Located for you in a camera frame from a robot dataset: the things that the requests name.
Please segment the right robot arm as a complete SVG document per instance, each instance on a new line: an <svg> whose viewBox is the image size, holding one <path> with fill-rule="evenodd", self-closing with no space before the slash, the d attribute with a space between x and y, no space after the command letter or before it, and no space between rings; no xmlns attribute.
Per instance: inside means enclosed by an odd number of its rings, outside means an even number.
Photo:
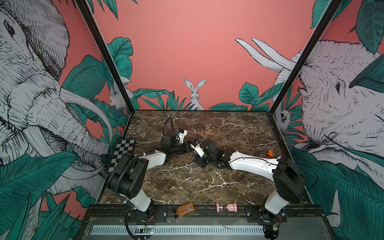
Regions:
<svg viewBox="0 0 384 240"><path fill-rule="evenodd" d="M306 177L291 158L280 156L266 159L230 149L221 150L211 140L192 142L190 145L201 168L211 164L218 169L245 171L272 181L276 189L268 195L261 208L262 212L278 215L288 204L299 204L302 201Z"/></svg>

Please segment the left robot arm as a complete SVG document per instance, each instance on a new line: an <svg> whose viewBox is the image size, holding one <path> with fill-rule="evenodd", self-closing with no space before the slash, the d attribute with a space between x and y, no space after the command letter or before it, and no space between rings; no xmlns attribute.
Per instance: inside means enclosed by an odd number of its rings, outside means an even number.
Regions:
<svg viewBox="0 0 384 240"><path fill-rule="evenodd" d="M133 209L147 212L153 201L142 190L146 171L164 165L174 155L190 152L192 149L185 140L187 133L186 130L167 131L159 150L138 155L134 154L135 139L118 140L108 169L107 187Z"/></svg>

